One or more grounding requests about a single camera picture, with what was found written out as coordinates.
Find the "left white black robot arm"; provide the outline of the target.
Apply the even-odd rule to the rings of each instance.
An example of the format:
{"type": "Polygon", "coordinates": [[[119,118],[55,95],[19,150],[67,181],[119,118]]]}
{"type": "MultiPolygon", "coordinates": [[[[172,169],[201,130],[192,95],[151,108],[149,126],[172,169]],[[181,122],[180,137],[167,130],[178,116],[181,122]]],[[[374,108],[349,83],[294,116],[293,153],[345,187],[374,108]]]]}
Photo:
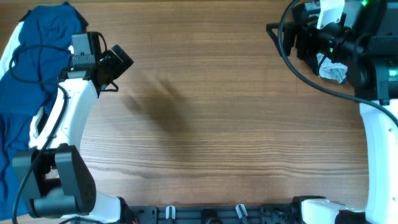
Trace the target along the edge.
{"type": "Polygon", "coordinates": [[[43,129],[30,138],[29,150],[13,158],[19,189],[32,218],[62,223],[137,223],[121,197],[96,189],[80,156],[86,121],[100,94],[117,92],[116,79],[132,64],[120,46],[108,48],[99,32],[72,35],[70,61],[52,82],[57,99],[43,129]]]}

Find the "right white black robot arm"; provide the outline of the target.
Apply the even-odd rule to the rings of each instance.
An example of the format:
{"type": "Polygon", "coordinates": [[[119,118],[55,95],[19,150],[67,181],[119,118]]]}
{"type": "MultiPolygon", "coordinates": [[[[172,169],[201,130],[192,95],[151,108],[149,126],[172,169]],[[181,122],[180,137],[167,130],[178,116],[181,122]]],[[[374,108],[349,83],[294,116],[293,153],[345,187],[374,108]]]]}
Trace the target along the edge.
{"type": "Polygon", "coordinates": [[[364,210],[325,197],[300,196],[289,222],[397,222],[397,2],[361,1],[356,20],[345,26],[343,1],[321,1],[313,17],[287,22],[284,12],[266,31],[289,63],[292,48],[305,60],[323,54],[347,67],[354,95],[324,87],[320,91],[357,102],[367,140],[369,192],[364,210]]]}

